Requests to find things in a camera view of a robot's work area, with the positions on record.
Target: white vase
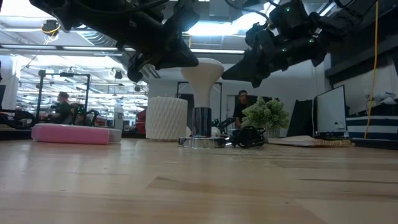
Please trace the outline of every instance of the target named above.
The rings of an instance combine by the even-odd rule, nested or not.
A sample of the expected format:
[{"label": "white vase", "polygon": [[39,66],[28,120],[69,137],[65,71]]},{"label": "white vase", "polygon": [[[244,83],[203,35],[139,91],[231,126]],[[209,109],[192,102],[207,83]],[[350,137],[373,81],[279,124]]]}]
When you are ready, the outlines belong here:
[{"label": "white vase", "polygon": [[195,107],[209,108],[211,88],[222,76],[224,66],[211,58],[198,58],[198,60],[198,66],[182,68],[181,73],[193,89]]},{"label": "white vase", "polygon": [[171,97],[148,100],[146,138],[174,141],[187,132],[188,101]]}]

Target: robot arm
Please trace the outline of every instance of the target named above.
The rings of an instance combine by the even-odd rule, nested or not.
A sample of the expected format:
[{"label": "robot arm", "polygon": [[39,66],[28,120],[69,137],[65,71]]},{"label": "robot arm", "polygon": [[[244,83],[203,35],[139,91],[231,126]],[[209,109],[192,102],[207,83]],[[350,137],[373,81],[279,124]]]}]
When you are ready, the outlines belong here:
[{"label": "robot arm", "polygon": [[139,70],[147,63],[157,70],[194,67],[198,59],[182,39],[182,32],[199,20],[190,7],[196,0],[179,0],[174,14],[163,21],[164,3],[169,0],[30,0],[35,7],[56,17],[65,32],[82,24],[115,40],[119,49],[136,50],[127,76],[138,82]]},{"label": "robot arm", "polygon": [[291,0],[276,7],[269,15],[270,24],[254,24],[246,33],[251,49],[243,59],[225,71],[223,79],[251,82],[254,88],[272,72],[311,60],[323,62],[335,42],[349,39],[377,0],[354,0],[331,17],[316,12],[307,15],[301,0]]}]

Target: pink sponge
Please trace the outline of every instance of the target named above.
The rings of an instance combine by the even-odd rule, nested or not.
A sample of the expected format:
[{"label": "pink sponge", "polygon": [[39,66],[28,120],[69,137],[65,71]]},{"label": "pink sponge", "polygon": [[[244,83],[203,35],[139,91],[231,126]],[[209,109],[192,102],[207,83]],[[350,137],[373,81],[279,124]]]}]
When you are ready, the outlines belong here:
[{"label": "pink sponge", "polygon": [[108,144],[109,131],[106,129],[77,128],[68,125],[35,126],[32,139],[41,142],[74,144]]}]

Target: white funnel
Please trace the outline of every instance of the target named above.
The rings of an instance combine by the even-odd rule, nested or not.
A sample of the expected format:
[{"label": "white funnel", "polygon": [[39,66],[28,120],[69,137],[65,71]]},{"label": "white funnel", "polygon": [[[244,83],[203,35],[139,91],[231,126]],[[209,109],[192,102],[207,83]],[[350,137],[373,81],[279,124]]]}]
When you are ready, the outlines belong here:
[{"label": "white funnel", "polygon": [[210,91],[224,72],[221,62],[211,58],[198,58],[196,67],[182,68],[182,76],[193,88],[196,108],[210,107]]}]

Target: wooden table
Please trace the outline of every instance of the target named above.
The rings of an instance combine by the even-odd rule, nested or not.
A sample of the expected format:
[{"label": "wooden table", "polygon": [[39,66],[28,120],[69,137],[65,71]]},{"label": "wooden table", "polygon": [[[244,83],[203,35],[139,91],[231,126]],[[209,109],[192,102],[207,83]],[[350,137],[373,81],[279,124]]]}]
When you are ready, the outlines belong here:
[{"label": "wooden table", "polygon": [[0,223],[398,223],[398,153],[3,141]]}]

